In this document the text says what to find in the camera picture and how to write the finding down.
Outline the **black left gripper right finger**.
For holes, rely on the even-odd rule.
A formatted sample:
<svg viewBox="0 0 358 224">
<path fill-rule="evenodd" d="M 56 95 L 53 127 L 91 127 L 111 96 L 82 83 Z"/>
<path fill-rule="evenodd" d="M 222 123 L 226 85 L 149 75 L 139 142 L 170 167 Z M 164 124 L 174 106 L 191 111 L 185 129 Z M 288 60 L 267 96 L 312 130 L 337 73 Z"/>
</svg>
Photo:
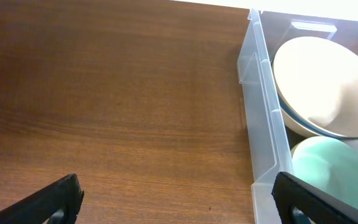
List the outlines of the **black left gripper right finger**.
<svg viewBox="0 0 358 224">
<path fill-rule="evenodd" d="M 358 224 L 358 209 L 288 172 L 277 174 L 272 196 L 282 223 Z"/>
</svg>

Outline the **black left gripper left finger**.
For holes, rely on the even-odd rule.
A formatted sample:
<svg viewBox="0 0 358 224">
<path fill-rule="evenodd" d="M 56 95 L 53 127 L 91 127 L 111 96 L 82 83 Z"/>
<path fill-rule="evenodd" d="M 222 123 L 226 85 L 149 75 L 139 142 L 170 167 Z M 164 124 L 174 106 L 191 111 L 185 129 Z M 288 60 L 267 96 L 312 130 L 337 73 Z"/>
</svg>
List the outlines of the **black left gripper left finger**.
<svg viewBox="0 0 358 224">
<path fill-rule="evenodd" d="M 0 224 L 75 224 L 85 192 L 76 174 L 68 174 L 0 211 Z"/>
</svg>

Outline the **small mint green bowl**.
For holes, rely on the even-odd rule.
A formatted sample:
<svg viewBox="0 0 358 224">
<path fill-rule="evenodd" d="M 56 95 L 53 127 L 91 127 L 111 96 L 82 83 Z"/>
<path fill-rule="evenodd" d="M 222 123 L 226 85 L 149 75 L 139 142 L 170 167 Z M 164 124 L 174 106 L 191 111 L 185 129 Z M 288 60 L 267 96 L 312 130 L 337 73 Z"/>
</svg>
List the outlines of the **small mint green bowl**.
<svg viewBox="0 0 358 224">
<path fill-rule="evenodd" d="M 358 209 L 358 152 L 346 143 L 315 136 L 291 150 L 293 175 Z"/>
</svg>

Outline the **large cream bowl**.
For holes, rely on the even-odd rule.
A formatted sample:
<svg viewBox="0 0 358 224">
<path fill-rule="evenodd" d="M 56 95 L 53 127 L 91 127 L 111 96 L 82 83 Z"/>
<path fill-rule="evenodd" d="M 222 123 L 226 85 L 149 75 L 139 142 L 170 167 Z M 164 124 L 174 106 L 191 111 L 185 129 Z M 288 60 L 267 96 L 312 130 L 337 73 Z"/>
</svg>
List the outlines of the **large cream bowl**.
<svg viewBox="0 0 358 224">
<path fill-rule="evenodd" d="M 276 89 L 308 123 L 329 133 L 358 137 L 358 55 L 319 37 L 297 37 L 272 62 Z"/>
<path fill-rule="evenodd" d="M 289 129 L 291 129 L 292 131 L 294 131 L 295 133 L 304 136 L 304 137 L 313 137 L 313 136 L 320 136 L 318 134 L 315 134 L 312 131 L 307 130 L 306 128 L 300 126 L 295 120 L 293 120 L 292 118 L 290 118 L 286 112 L 284 112 L 284 110 L 281 107 L 281 111 L 282 111 L 282 116 L 283 116 L 283 120 L 285 123 L 285 126 L 288 127 Z"/>
</svg>

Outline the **dark blue bowl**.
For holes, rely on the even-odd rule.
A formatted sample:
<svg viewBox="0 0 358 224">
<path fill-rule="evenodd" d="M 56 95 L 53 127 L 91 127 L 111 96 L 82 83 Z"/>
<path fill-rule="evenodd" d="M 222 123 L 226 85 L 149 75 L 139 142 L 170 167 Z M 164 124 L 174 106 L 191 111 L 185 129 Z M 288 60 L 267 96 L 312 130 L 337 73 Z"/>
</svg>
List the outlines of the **dark blue bowl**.
<svg viewBox="0 0 358 224">
<path fill-rule="evenodd" d="M 280 102 L 280 106 L 282 107 L 284 112 L 286 112 L 286 114 L 290 118 L 295 120 L 300 126 L 306 128 L 309 131 L 314 132 L 315 134 L 318 134 L 318 135 L 321 135 L 321 136 L 327 136 L 327 137 L 331 137 L 331 138 L 336 138 L 336 139 L 341 139 L 341 140 L 356 140 L 356 139 L 358 139 L 358 137 L 340 136 L 338 134 L 329 133 L 328 131 L 324 131 L 324 130 L 322 130 L 320 128 L 316 128 L 316 127 L 310 125 L 309 123 L 307 123 L 303 118 L 299 117 L 296 113 L 294 113 L 291 110 L 291 108 L 284 102 L 283 98 L 280 95 L 278 95 L 278 100 Z"/>
</svg>

